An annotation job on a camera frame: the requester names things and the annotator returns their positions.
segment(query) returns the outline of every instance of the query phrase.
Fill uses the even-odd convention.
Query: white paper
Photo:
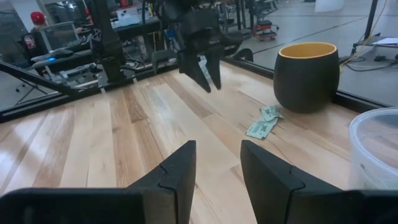
[[[317,0],[315,12],[337,11],[343,8],[345,0]]]
[[[376,41],[373,44],[398,44],[398,38],[388,37],[382,40]]]

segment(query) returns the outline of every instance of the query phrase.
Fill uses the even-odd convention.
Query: dollar bill
[[[260,111],[265,121],[272,121],[274,118],[283,118],[277,106],[263,106],[260,108]]]
[[[274,118],[270,121],[266,121],[264,118],[261,118],[250,126],[248,131],[246,131],[246,135],[258,139],[264,139],[271,132],[276,122],[278,122],[278,118]]]

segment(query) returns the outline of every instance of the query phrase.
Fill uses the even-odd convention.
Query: wooden tabletop
[[[22,187],[125,187],[188,140],[197,141],[192,223],[255,223],[239,161],[250,139],[283,160],[348,188],[348,127],[330,104],[285,117],[261,141],[245,136],[278,105],[272,80],[222,63],[222,90],[206,93],[178,71],[0,125],[0,195]]]

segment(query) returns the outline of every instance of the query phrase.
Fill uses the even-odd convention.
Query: gray floor
[[[25,97],[23,101],[31,100],[39,96],[44,96],[44,94],[38,90],[33,89],[29,85],[25,87],[20,86],[22,82],[7,73],[0,72],[0,110],[10,108],[18,103],[22,97]],[[44,87],[40,87],[41,90],[51,93]]]
[[[374,21],[383,4],[384,0],[379,0]],[[279,9],[266,17],[280,27],[276,40],[260,42],[251,38],[246,40],[242,47],[250,48],[255,53],[255,63],[269,68],[274,68],[276,56],[282,47],[299,42],[329,42],[338,47],[340,56],[349,55],[352,44],[364,34],[370,5],[371,0],[346,0],[344,8],[340,11],[316,13],[315,3],[281,0]],[[389,0],[374,33],[381,32],[384,36],[398,37],[396,24],[398,24],[398,1]],[[386,63],[373,62],[375,55],[385,55],[393,59],[395,54],[398,54],[398,49],[366,47],[360,54],[363,53],[366,53],[364,57],[367,60],[355,65],[377,67]],[[398,70],[383,68],[372,72],[354,72],[345,67],[341,74],[339,90],[398,106]]]

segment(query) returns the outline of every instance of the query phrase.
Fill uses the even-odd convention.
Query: clear plastic bin
[[[349,126],[353,189],[398,190],[398,108],[357,116]]]

